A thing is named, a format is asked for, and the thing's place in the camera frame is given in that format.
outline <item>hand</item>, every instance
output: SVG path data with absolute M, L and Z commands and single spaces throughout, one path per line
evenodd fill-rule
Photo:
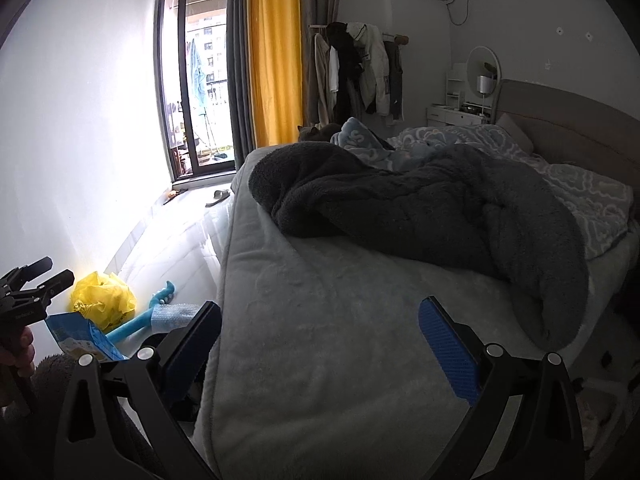
M 18 368 L 18 375 L 20 377 L 31 377 L 35 371 L 33 365 L 33 358 L 36 351 L 33 348 L 33 333 L 31 329 L 26 326 L 22 330 L 22 333 L 13 338 L 12 344 L 15 347 L 20 347 L 18 355 L 14 356 L 6 348 L 0 346 L 0 364 L 7 366 L 15 366 Z M 2 384 L 2 377 L 0 376 L 0 407 L 8 406 L 12 402 L 6 388 Z

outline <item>white jacket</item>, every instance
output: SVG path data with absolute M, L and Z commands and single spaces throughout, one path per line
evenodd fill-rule
M 360 94 L 367 108 L 375 99 L 376 113 L 389 115 L 389 60 L 386 56 L 382 34 L 375 25 L 347 23 L 347 32 L 354 39 L 356 47 L 364 49 L 360 76 Z

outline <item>floor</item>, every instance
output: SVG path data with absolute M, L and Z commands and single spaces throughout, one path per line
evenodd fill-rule
M 146 309 L 151 295 L 165 286 L 166 280 L 176 286 L 173 304 L 200 305 L 207 300 L 216 300 L 220 261 L 234 196 L 232 194 L 211 208 L 206 208 L 205 204 L 212 200 L 215 190 L 229 187 L 229 184 L 222 184 L 189 190 L 162 206 L 158 214 L 154 213 L 151 224 L 119 272 L 138 298 L 136 310 L 139 313 Z M 118 346 L 131 355 L 147 335 L 148 332 L 141 331 Z M 610 352 L 613 361 L 605 370 L 600 366 L 600 359 L 606 351 Z M 570 377 L 626 382 L 636 359 L 640 359 L 640 340 L 621 316 L 608 309 L 569 370 Z M 611 399 L 604 394 L 591 392 L 586 394 L 586 399 L 598 418 L 605 418 L 612 409 Z M 127 411 L 139 424 L 135 412 Z M 612 437 L 611 446 L 621 433 L 622 427 Z M 591 461 L 588 470 L 592 470 L 606 455 L 607 450 L 604 450 L 598 460 Z

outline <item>window frame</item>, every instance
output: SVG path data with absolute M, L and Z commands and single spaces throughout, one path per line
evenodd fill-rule
M 226 173 L 230 170 L 235 170 L 236 162 L 234 160 L 224 160 L 215 164 L 203 164 L 198 163 L 198 155 L 196 151 L 195 136 L 193 134 L 193 122 L 191 120 L 191 103 L 189 99 L 189 87 L 187 76 L 187 58 L 186 58 L 186 7 L 187 0 L 178 0 L 178 76 L 180 79 L 180 97 L 182 118 L 184 121 L 184 129 L 187 137 L 187 148 L 189 151 L 189 157 L 191 159 L 191 174 L 180 175 L 180 171 L 176 167 L 174 158 L 171 156 L 168 149 L 169 131 L 166 114 L 166 101 L 164 98 L 164 89 L 162 88 L 162 19 L 164 18 L 164 0 L 158 0 L 158 6 L 156 9 L 156 86 L 158 94 L 158 103 L 160 105 L 161 118 L 162 118 L 162 130 L 164 131 L 166 141 L 166 154 L 169 159 L 170 169 L 172 172 L 173 182 L 181 180 L 189 180 L 194 177 L 211 175 L 218 173 Z

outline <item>clothes rack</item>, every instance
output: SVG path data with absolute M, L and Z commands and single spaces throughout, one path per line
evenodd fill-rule
M 309 28 L 320 28 L 322 30 L 326 29 L 326 25 L 309 25 Z M 398 45 L 406 45 L 409 44 L 409 37 L 404 36 L 402 34 L 390 34 L 389 32 L 382 32 L 383 36 L 387 38 L 394 38 L 394 41 Z

